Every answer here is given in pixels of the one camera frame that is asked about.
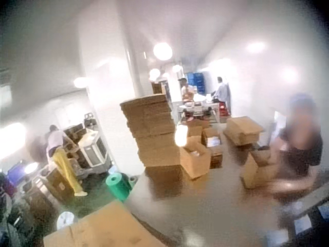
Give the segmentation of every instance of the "white machine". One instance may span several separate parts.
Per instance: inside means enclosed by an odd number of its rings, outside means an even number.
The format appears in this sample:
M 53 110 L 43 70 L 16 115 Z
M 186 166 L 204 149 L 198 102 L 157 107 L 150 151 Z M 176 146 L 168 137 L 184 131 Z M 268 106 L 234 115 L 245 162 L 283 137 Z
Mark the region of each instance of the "white machine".
M 93 172 L 108 171 L 111 167 L 111 159 L 98 131 L 85 134 L 78 145 Z

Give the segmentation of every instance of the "dark shirt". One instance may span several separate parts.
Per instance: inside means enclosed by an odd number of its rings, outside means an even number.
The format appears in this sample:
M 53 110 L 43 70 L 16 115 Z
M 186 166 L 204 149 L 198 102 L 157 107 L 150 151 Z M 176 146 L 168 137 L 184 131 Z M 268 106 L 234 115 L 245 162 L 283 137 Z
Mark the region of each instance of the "dark shirt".
M 310 140 L 310 148 L 306 150 L 297 149 L 291 145 L 291 128 L 289 127 L 283 129 L 279 137 L 288 142 L 289 150 L 284 152 L 283 162 L 296 175 L 296 178 L 307 176 L 309 166 L 320 164 L 323 146 L 320 132 L 314 132 Z

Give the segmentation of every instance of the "white wall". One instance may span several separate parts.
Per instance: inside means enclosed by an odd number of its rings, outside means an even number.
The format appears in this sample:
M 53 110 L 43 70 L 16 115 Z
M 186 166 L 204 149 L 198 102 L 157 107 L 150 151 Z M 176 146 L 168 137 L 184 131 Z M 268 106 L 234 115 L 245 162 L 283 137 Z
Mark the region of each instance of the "white wall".
M 131 54 L 115 0 L 97 0 L 78 18 L 80 55 L 87 77 L 92 79 L 88 96 L 101 132 L 121 172 L 141 174 L 144 166 L 126 125 L 120 103 L 140 95 Z
M 329 56 L 319 23 L 305 2 L 253 1 L 198 68 L 209 70 L 205 72 L 208 93 L 217 87 L 216 76 L 229 82 L 233 116 L 249 115 L 265 128 L 275 110 L 286 114 L 292 94 L 310 93 L 319 106 L 324 139 L 322 163 L 326 166 Z M 260 54 L 251 54 L 246 46 L 252 42 L 264 42 L 267 47 Z M 221 71 L 214 61 L 224 58 L 224 65 L 220 60 L 225 67 Z M 283 77 L 287 68 L 296 71 L 295 80 Z M 267 138 L 266 132 L 261 142 Z
M 69 106 L 74 106 L 77 115 L 74 116 L 74 119 L 72 119 L 72 116 L 69 117 L 73 121 L 68 123 L 69 125 L 61 125 L 61 123 L 65 123 L 63 122 L 63 117 L 65 116 L 59 118 L 56 112 Z M 86 90 L 81 90 L 51 99 L 27 111 L 20 112 L 15 116 L 1 119 L 1 128 L 14 122 L 20 122 L 26 128 L 26 140 L 29 141 L 37 136 L 46 134 L 49 131 L 50 125 L 57 125 L 59 128 L 64 129 L 71 124 L 81 123 L 83 122 L 84 114 L 91 111 L 92 108 Z M 0 168 L 4 171 L 8 171 L 12 165 L 22 159 L 32 161 L 26 147 L 2 159 L 0 161 Z

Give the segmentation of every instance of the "yellow pants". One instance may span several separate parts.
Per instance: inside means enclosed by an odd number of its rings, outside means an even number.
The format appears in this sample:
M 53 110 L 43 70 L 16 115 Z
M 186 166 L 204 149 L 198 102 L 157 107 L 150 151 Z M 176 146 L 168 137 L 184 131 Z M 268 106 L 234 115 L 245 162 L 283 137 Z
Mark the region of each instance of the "yellow pants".
M 75 193 L 82 191 L 82 187 L 76 179 L 70 161 L 68 160 L 63 148 L 57 148 L 56 152 L 52 156 L 52 160 L 56 163 L 62 175 L 66 178 Z

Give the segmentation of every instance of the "worker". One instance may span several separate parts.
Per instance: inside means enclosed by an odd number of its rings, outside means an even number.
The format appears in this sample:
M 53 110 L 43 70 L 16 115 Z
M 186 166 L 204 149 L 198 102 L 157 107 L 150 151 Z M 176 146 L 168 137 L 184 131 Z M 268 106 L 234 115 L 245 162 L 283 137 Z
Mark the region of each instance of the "worker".
M 285 129 L 270 145 L 269 162 L 279 164 L 277 179 L 269 186 L 273 193 L 308 190 L 321 161 L 323 143 L 313 99 L 306 94 L 294 95 L 290 111 Z
M 70 161 L 66 156 L 66 152 L 63 148 L 64 140 L 72 144 L 73 148 L 77 148 L 77 145 L 67 137 L 64 131 L 59 130 L 55 125 L 51 125 L 49 128 L 50 132 L 48 133 L 48 147 L 47 155 L 51 158 L 58 169 L 61 171 L 62 175 L 67 179 L 70 186 L 74 190 L 74 195 L 76 197 L 84 197 L 88 195 L 87 192 L 84 192 L 81 185 L 76 179 Z
M 188 85 L 186 78 L 180 78 L 178 80 L 181 86 L 181 98 L 183 102 L 193 101 L 194 87 Z
M 229 97 L 229 89 L 226 83 L 223 82 L 222 77 L 217 77 L 218 89 L 212 93 L 212 102 L 220 104 L 220 116 L 228 116 L 226 101 Z

